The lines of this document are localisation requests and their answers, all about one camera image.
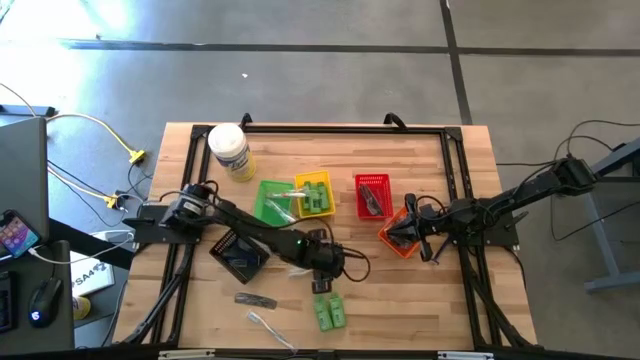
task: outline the gray floor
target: gray floor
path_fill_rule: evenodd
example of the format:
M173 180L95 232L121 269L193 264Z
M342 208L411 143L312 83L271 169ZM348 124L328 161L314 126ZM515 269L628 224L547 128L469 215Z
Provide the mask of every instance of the gray floor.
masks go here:
M460 46L640 46L640 3L633 0L449 4ZM408 123L460 123L447 55L89 51L45 41L97 34L159 42L445 46L437 0L19 0L0 25L0 78L34 104L107 120L152 155L167 121L235 122L244 112L265 122L378 123L393 111ZM638 121L637 59L462 56L461 64L473 122L489 126L496 159L537 162L550 159L579 121ZM9 99L0 94L0 102ZM640 135L638 128L597 125L582 131L613 146ZM103 191L128 187L127 154L95 124L64 119L49 135L50 158L60 165ZM573 152L593 162L607 151L576 140ZM150 161L146 171L152 168ZM531 171L501 168L503 187ZM50 186L54 217L84 231L105 228L66 188L53 179ZM557 201L559 233L585 221L579 200ZM94 204L109 221L118 220ZM548 203L527 210L519 224L521 257L540 343L640 357L640 287L585 294L583 282L605 274L591 232L554 243Z

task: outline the phone screen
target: phone screen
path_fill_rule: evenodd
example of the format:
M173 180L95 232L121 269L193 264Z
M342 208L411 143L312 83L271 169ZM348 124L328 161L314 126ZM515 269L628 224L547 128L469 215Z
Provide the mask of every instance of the phone screen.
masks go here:
M7 211L0 216L0 243L13 257L24 254L40 239L15 212Z

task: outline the yellow bin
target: yellow bin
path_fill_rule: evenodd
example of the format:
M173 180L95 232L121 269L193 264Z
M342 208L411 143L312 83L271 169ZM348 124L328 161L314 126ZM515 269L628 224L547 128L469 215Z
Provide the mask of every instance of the yellow bin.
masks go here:
M296 189L300 189L304 186L305 181L309 181L312 184L317 184L319 182L323 182L327 187L327 192L329 193L329 210L321 212L319 214L312 214L307 210L303 209L303 201L304 199L298 198L298 215L301 218L308 217L317 217L317 216L327 216L331 214L335 214L336 212L336 203L333 200L333 188L331 187L331 179L329 178L329 172L326 170L322 171L314 171L310 173L298 174L296 175Z

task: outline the wooden tabletop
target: wooden tabletop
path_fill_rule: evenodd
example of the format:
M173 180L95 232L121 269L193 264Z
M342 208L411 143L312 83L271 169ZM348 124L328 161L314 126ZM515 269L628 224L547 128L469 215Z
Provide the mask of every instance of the wooden tabletop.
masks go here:
M167 124L150 199L180 187L192 125ZM487 127L463 126L462 129L474 195L487 197L501 192ZM276 310L255 307L253 310L298 348L461 350L473 347L456 250L448 248L440 265L421 262L417 252L410 259L403 259L377 238L383 222L361 221L356 216L356 174L389 174L394 211L403 206L407 192L429 194L447 204L449 197L438 137L248 134L247 138L257 163L256 174L250 181L233 182L217 160L211 158L209 178L220 184L220 196L252 213L261 180L293 182L297 173L328 170L336 201L336 214L330 218L336 242L364 252L371 259L371 274L362 283L350 282L344 276L333 282L334 290L343 297L347 326L323 333L318 329L312 307L311 275L288 278L289 266L273 256L258 276L242 285L209 255L209 249L227 231L221 226L210 226L194 257L180 347L283 348L262 326L247 319L251 307L234 303L234 295L240 291L276 299ZM199 157L195 164L192 181L198 175ZM459 196L462 196L461 189L459 186ZM443 241L440 237L429 240L434 251ZM167 249L166 245L151 245L133 260L115 340L130 334L155 302ZM535 342L518 264L501 248L488 247L486 256L496 302L521 334ZM353 277L360 277L366 265L348 259L346 267ZM484 307L480 305L478 311L488 339ZM167 312L165 336L172 316L173 300Z

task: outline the white container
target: white container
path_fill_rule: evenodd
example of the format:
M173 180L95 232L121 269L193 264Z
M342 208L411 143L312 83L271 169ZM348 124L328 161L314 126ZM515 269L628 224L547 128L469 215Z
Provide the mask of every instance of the white container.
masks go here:
M209 133L208 143L213 155L233 180L247 181L255 174L256 163L247 138L238 125L216 125Z

